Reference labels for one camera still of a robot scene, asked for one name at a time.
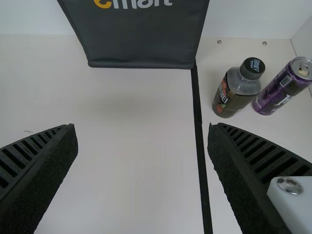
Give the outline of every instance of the purple can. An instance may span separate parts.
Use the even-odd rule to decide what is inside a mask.
[[[297,57],[253,100],[253,108],[262,115],[273,114],[312,83],[312,60]]]

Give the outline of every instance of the can lid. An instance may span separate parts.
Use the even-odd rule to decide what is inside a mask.
[[[265,71],[264,62],[258,58],[248,58],[240,66],[240,73],[250,80],[259,79]]]
[[[312,60],[306,57],[296,57],[291,61],[293,72],[300,78],[312,80]]]

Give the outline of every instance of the plastic bottle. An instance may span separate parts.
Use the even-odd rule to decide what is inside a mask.
[[[248,58],[240,67],[230,68],[214,97],[215,114],[230,118],[246,107],[259,94],[259,78],[264,71],[265,65],[258,58]]]

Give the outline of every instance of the emart logo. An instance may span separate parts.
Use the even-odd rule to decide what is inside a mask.
[[[128,9],[128,2],[127,0],[112,0],[107,1],[107,0],[94,0],[94,3],[103,9],[110,8],[112,5],[114,6],[115,9],[119,9],[119,1],[122,2],[122,8],[123,9]],[[172,6],[172,2],[170,0],[163,0],[164,4],[166,6]],[[131,6],[133,9],[139,8],[149,8],[152,5],[154,6],[159,6],[159,0],[131,0]]]

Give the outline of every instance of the white surface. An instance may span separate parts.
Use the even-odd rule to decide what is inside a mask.
[[[311,0],[210,0],[203,36],[290,39],[311,15],[311,9]],[[2,0],[0,34],[74,31],[57,0]]]
[[[203,36],[290,39],[311,9],[311,0],[210,0]]]
[[[275,177],[271,180],[267,195],[293,234],[312,234],[312,176],[292,176],[303,187],[303,193],[292,195],[281,190]]]
[[[35,234],[202,234],[189,70],[96,69],[75,36],[0,37],[0,147],[74,123]]]
[[[260,78],[264,88],[295,57],[290,40],[267,40],[268,45],[264,46],[260,39],[221,38],[222,44],[217,44],[218,39],[202,38],[197,54],[205,149],[209,123],[224,122],[266,138],[312,161],[312,99],[308,89],[271,116],[258,114],[251,104],[228,119],[220,118],[212,111],[216,90],[230,67],[240,66],[248,57],[260,58],[266,65],[266,72]],[[214,233],[241,233],[208,154],[206,164]]]
[[[292,46],[297,56],[304,56],[312,59],[312,16],[292,37]]]

